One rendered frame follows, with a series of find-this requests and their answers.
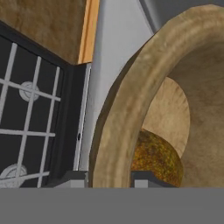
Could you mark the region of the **orange wooden cupboard edge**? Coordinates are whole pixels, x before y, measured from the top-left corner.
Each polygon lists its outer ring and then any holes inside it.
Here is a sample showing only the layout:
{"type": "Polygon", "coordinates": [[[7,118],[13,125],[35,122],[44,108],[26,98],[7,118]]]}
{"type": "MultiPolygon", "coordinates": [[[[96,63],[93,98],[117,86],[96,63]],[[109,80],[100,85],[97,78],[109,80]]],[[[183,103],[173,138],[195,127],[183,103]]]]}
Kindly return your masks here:
{"type": "Polygon", "coordinates": [[[80,41],[79,64],[93,60],[99,7],[100,0],[87,0],[80,41]]]}

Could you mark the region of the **black hob with grey grates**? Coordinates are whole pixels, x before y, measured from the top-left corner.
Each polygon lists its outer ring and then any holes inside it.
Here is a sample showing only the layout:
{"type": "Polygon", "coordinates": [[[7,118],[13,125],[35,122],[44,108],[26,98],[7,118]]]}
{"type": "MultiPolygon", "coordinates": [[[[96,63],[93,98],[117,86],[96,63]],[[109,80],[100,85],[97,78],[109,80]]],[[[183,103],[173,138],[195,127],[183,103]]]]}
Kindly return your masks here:
{"type": "Polygon", "coordinates": [[[0,21],[0,189],[77,172],[91,65],[72,65],[0,21]]]}

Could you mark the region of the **green-brown avocado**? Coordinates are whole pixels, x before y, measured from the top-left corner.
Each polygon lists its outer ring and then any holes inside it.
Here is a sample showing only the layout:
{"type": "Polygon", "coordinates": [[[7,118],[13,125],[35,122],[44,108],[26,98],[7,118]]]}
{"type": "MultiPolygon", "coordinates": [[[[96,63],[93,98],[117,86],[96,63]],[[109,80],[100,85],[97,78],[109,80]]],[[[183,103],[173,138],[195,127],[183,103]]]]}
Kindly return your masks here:
{"type": "Polygon", "coordinates": [[[141,129],[132,159],[133,172],[152,172],[156,178],[180,187],[184,168],[170,143],[146,129],[141,129]]]}

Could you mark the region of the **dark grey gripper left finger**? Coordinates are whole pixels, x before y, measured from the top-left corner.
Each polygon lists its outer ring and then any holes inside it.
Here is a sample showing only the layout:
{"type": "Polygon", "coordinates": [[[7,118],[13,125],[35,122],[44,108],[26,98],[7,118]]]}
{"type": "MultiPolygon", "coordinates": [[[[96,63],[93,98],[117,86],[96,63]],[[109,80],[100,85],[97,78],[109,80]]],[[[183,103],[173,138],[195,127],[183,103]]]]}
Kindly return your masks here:
{"type": "Polygon", "coordinates": [[[87,171],[68,171],[62,178],[52,180],[45,187],[86,188],[87,186],[88,186],[87,171]]]}

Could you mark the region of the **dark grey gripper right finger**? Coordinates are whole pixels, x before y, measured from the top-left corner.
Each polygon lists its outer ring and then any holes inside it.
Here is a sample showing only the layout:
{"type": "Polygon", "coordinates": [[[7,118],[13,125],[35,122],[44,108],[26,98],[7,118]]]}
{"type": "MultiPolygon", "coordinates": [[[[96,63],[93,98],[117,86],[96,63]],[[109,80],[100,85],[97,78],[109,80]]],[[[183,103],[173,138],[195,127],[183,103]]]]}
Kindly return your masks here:
{"type": "Polygon", "coordinates": [[[133,188],[172,187],[171,184],[158,179],[152,171],[133,171],[130,186],[133,188]]]}

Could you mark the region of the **tan wooden bowl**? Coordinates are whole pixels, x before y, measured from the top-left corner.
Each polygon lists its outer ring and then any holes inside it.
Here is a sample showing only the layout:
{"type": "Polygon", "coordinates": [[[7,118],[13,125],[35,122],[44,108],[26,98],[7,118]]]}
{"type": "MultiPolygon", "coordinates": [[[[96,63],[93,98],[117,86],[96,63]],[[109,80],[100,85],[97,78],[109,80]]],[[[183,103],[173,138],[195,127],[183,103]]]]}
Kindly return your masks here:
{"type": "Polygon", "coordinates": [[[128,188],[139,131],[165,77],[193,50],[224,43],[224,7],[194,6],[166,22],[128,60],[108,91],[94,129],[88,184],[128,188]]]}

